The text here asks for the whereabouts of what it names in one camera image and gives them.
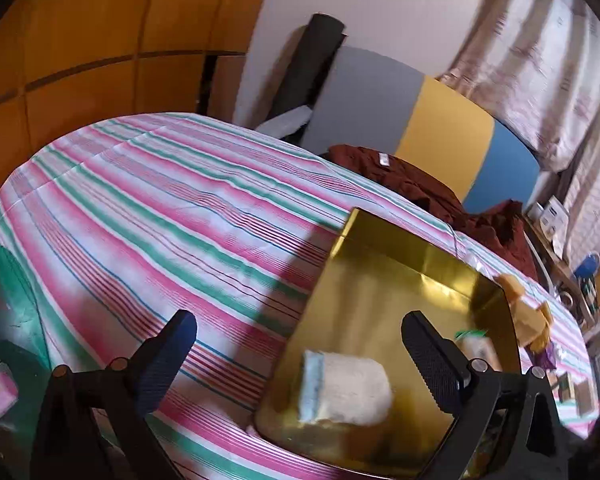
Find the yellow plush toy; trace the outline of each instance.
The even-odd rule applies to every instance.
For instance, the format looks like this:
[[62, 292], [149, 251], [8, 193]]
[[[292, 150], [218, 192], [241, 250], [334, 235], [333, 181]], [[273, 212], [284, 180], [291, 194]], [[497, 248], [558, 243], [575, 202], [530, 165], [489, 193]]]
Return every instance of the yellow plush toy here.
[[540, 353], [549, 343], [551, 325], [554, 318], [549, 304], [544, 302], [538, 309], [531, 308], [522, 301], [524, 286], [512, 274], [501, 274], [495, 279], [507, 298], [518, 345], [528, 346], [533, 353]]

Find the folded towel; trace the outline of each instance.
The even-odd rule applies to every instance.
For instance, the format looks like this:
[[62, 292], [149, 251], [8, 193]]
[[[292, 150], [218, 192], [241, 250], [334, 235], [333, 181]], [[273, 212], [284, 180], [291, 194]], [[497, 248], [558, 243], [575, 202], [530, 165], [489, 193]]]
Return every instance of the folded towel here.
[[382, 365], [373, 359], [304, 351], [299, 420], [374, 426], [387, 418], [394, 400]]

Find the yellow panel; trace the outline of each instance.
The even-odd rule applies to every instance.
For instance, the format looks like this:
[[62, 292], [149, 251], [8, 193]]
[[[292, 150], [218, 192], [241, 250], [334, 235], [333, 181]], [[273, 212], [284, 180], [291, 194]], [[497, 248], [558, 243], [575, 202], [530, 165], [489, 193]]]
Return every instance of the yellow panel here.
[[395, 156], [426, 171], [464, 200], [493, 135], [493, 117], [425, 76]]
[[27, 93], [34, 150], [81, 126], [129, 115], [133, 62], [125, 61], [71, 75]]
[[247, 52], [262, 0], [222, 0], [209, 50]]
[[138, 47], [148, 0], [28, 0], [27, 82]]
[[142, 51], [205, 50], [220, 0], [151, 0]]
[[0, 186], [31, 155], [22, 97], [0, 105]]
[[204, 56], [140, 59], [136, 113], [195, 112]]
[[0, 96], [22, 82], [23, 0], [16, 0], [0, 19]]

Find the small box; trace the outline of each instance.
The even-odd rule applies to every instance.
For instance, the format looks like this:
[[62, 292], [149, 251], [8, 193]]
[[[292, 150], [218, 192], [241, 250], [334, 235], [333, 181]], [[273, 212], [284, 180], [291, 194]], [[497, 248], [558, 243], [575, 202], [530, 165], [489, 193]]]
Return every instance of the small box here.
[[546, 373], [546, 376], [547, 379], [549, 379], [549, 386], [551, 386], [551, 389], [553, 390], [558, 386], [558, 375], [553, 370], [549, 370]]
[[573, 380], [568, 372], [558, 377], [558, 396], [560, 397], [560, 402], [566, 402], [575, 398]]
[[555, 196], [552, 196], [538, 220], [546, 239], [551, 241], [556, 232], [566, 229], [568, 222], [567, 210]]
[[578, 416], [591, 413], [596, 407], [596, 402], [593, 395], [593, 388], [589, 381], [582, 381], [581, 383], [576, 384], [574, 390]]

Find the white wall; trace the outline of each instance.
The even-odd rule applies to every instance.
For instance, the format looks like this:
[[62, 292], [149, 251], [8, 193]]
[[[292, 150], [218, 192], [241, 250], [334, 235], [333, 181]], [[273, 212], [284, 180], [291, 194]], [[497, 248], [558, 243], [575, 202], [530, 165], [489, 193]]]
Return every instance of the white wall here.
[[314, 12], [345, 23], [347, 44], [437, 76], [454, 60], [482, 4], [483, 0], [264, 0], [234, 122], [254, 127], [263, 120], [298, 42], [298, 28]]

